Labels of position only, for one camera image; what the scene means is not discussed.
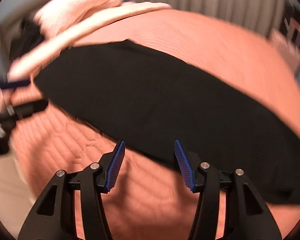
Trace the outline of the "black pants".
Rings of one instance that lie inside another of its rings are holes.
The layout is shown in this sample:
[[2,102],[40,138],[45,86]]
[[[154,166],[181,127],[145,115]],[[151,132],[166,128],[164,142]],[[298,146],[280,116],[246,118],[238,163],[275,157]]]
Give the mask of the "black pants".
[[54,105],[171,168],[179,140],[247,172],[266,202],[300,204],[300,138],[215,76],[130,40],[66,49],[34,83]]

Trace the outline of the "salmon quilted bedspread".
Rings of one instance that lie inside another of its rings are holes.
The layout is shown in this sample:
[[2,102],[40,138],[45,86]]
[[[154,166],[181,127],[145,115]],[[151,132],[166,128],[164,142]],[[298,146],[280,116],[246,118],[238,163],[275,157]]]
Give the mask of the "salmon quilted bedspread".
[[[161,10],[106,25],[82,46],[133,42],[175,56],[266,103],[300,133],[300,88],[281,56],[262,37],[199,14]],[[78,171],[114,147],[114,140],[54,105],[19,122],[13,145],[35,196],[58,169]],[[186,239],[197,197],[181,176],[129,150],[115,188],[104,196],[115,239]]]

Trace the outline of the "pink dotted pillow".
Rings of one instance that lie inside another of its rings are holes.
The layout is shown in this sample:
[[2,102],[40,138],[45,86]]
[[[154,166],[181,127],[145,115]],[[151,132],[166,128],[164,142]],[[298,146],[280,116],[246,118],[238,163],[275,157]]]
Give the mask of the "pink dotted pillow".
[[40,27],[40,33],[52,38],[80,22],[91,9],[117,7],[124,0],[51,0],[34,15],[33,21]]

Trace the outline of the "light pink blanket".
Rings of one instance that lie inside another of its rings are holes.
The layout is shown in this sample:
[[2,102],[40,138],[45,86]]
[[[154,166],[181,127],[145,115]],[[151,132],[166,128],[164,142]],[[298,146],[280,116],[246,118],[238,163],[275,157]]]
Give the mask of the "light pink blanket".
[[151,11],[171,9],[166,3],[125,3],[120,7],[104,9],[71,26],[55,37],[36,46],[29,53],[13,62],[7,74],[9,81],[34,76],[35,72],[53,61],[60,52],[88,34],[116,21]]

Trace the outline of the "pink quilted suitcase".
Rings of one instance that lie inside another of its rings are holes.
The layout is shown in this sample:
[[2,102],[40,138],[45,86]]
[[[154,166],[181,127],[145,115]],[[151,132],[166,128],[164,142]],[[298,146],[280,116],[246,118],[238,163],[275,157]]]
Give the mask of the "pink quilted suitcase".
[[296,75],[300,68],[300,49],[276,29],[271,30],[269,41]]

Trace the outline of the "black hard suitcase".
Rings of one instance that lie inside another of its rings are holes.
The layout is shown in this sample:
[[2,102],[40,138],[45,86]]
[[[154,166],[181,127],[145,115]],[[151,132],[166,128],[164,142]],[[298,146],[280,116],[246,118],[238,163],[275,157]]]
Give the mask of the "black hard suitcase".
[[300,49],[300,9],[295,4],[285,3],[279,30],[287,41]]

